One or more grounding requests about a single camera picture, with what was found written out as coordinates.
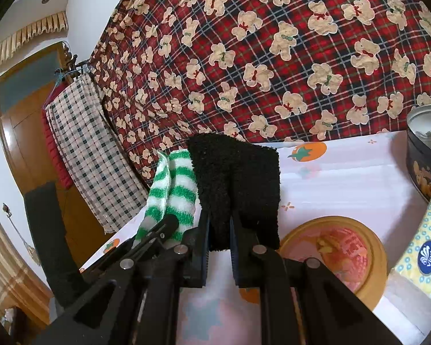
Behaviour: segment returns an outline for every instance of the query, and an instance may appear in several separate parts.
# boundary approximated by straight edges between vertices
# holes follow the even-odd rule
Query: round tin lid
[[[386,253],[378,237],[358,221],[324,216],[306,222],[281,241],[279,254],[323,262],[371,310],[387,280]]]
[[[407,125],[413,132],[426,134],[431,131],[431,105],[412,109],[407,115]]]

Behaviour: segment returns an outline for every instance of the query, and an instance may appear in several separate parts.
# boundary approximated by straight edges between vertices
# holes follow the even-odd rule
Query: metal screw
[[[257,244],[253,246],[252,251],[255,254],[265,254],[267,252],[267,248],[263,245]]]
[[[307,266],[311,269],[317,269],[320,265],[321,265],[321,262],[319,259],[316,259],[316,258],[307,259]]]
[[[132,266],[134,266],[134,261],[129,258],[125,258],[120,262],[120,267],[122,269],[130,269]]]
[[[184,244],[174,246],[174,252],[177,254],[185,254],[188,252],[188,246]]]

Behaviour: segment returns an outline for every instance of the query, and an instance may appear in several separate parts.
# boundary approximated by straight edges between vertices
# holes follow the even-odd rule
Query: red plaid bedsheet
[[[150,184],[194,133],[318,141],[406,128],[431,103],[421,0],[121,0],[91,57]]]

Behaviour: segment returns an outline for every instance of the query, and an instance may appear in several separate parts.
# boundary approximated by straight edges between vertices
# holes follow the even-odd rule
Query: white and green striped sock
[[[142,239],[166,214],[174,214],[179,220],[179,228],[171,238],[179,242],[183,233],[195,226],[193,216],[197,186],[192,160],[187,149],[175,150],[168,157],[162,152],[158,154],[159,162],[148,194],[147,210],[137,230],[136,240]]]

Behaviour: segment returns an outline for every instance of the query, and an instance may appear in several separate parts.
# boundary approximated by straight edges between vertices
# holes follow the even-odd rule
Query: white table
[[[279,237],[282,239],[293,228],[320,216],[348,216],[375,232],[385,246],[388,267],[393,267],[415,234],[427,205],[405,168],[405,131],[325,144],[325,154],[309,162],[289,158],[293,148],[278,149]],[[201,208],[196,207],[198,218]],[[121,243],[132,237],[144,212],[142,209],[109,242],[119,239]],[[100,248],[83,268],[99,259],[104,249],[105,246]],[[421,332],[386,298],[382,298],[374,313],[404,345],[417,345],[423,340]],[[258,306],[239,296],[229,251],[210,253],[207,286],[183,290],[179,318],[178,344],[261,343]]]

